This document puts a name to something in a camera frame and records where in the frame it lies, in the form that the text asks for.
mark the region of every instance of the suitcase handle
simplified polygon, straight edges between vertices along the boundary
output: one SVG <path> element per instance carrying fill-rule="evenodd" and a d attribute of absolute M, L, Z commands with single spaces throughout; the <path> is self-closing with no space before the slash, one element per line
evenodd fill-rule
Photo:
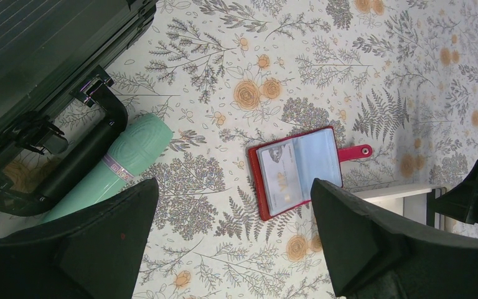
<path fill-rule="evenodd" d="M 0 176 L 0 211 L 16 216 L 34 216 L 51 210 L 98 164 L 128 124 L 125 106 L 109 89 L 113 79 L 97 66 L 70 94 L 92 107 L 97 104 L 105 116 L 63 159 L 32 193 L 10 190 L 6 176 Z"/>

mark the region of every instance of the red card holder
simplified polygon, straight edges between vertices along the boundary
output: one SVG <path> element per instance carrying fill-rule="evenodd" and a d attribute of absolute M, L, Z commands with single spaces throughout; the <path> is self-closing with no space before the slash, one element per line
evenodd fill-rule
<path fill-rule="evenodd" d="M 261 220 L 268 221 L 268 220 L 272 219 L 273 217 L 276 217 L 277 215 L 270 216 L 270 212 L 268 210 L 268 201 L 267 201 L 266 193 L 265 193 L 265 184 L 263 183 L 263 177 L 262 177 L 262 174 L 261 174 L 261 165 L 259 163 L 259 158 L 257 157 L 257 152 L 256 151 L 259 148 L 262 148 L 262 147 L 265 147 L 265 146 L 268 146 L 268 145 L 272 145 L 274 143 L 289 140 L 289 139 L 292 139 L 292 138 L 295 138 L 295 137 L 304 136 L 304 135 L 307 135 L 307 134 L 310 134 L 310 133 L 313 133 L 313 132 L 316 132 L 316 131 L 319 131 L 319 130 L 327 129 L 327 128 L 330 128 L 331 130 L 334 130 L 333 127 L 326 126 L 324 128 L 308 131 L 308 132 L 301 133 L 301 134 L 296 134 L 296 135 L 293 135 L 293 136 L 285 137 L 285 138 L 280 139 L 280 140 L 275 140 L 275 141 L 271 141 L 269 143 L 265 143 L 265 144 L 262 144 L 262 145 L 258 145 L 258 146 L 248 148 L 248 150 L 247 150 L 248 160 L 250 162 L 250 169 L 252 171 L 252 175 L 253 175 L 253 179 L 254 179 L 255 190 L 256 190 L 256 195 L 257 195 L 257 202 L 258 202 L 258 207 L 259 207 L 259 214 L 261 216 Z M 351 146 L 349 148 L 338 149 L 337 152 L 338 152 L 337 153 L 338 154 L 338 160 L 341 163 L 341 162 L 348 161 L 348 160 L 371 157 L 371 155 L 373 154 L 373 149 L 369 145 L 358 145 L 358 146 Z M 299 207 L 299 206 L 301 206 L 303 204 L 306 204 L 308 202 L 310 202 L 310 200 L 304 201 L 304 202 L 302 202 L 302 203 L 300 203 L 300 204 L 298 204 L 294 207 L 291 207 L 290 209 L 288 209 L 284 212 L 281 212 L 278 215 L 281 215 L 285 212 L 288 212 L 291 209 L 294 209 L 295 207 Z"/>

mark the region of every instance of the floral pattern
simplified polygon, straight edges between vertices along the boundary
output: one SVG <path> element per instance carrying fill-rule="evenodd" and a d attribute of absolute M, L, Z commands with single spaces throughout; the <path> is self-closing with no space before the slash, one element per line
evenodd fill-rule
<path fill-rule="evenodd" d="M 133 298 L 335 298 L 311 206 L 260 220 L 250 146 L 333 126 L 338 147 L 374 149 L 342 164 L 352 192 L 456 185 L 478 159 L 478 0 L 160 0 L 108 72 L 130 122 L 174 132 L 135 180 L 161 193 Z M 56 124 L 78 140 L 100 110 Z M 28 190 L 57 161 L 7 173 Z M 36 220 L 0 213 L 0 235 Z"/>

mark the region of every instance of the suitcase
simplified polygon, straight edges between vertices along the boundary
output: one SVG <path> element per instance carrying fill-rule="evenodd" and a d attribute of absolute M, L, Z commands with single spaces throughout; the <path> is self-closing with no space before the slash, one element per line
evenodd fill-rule
<path fill-rule="evenodd" d="M 101 159 L 127 124 L 104 68 L 151 25 L 157 0 L 0 1 L 0 211 L 50 210 Z M 105 116 L 32 193 L 10 190 L 2 169 L 21 151 L 61 153 L 53 125 L 74 99 Z"/>

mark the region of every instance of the id card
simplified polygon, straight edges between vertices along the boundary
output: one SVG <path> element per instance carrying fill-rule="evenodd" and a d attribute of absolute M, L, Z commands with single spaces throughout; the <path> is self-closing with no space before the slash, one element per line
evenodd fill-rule
<path fill-rule="evenodd" d="M 292 141 L 276 143 L 258 154 L 267 191 L 269 211 L 275 216 L 303 202 Z"/>

